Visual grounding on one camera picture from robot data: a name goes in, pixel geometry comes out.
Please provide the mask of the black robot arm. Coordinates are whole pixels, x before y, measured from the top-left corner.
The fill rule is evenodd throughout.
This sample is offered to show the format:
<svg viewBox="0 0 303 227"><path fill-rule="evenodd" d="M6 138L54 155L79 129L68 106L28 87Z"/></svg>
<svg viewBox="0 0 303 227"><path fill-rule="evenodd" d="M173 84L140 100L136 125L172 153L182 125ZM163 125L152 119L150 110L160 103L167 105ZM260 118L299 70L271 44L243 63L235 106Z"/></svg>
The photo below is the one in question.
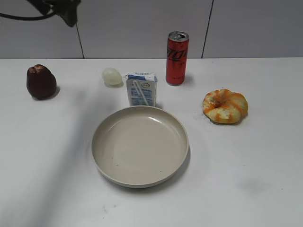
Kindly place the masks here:
<svg viewBox="0 0 303 227"><path fill-rule="evenodd" d="M54 15L61 17L69 27L78 22L77 8L81 0L28 0L42 15L34 20L50 18Z"/></svg>

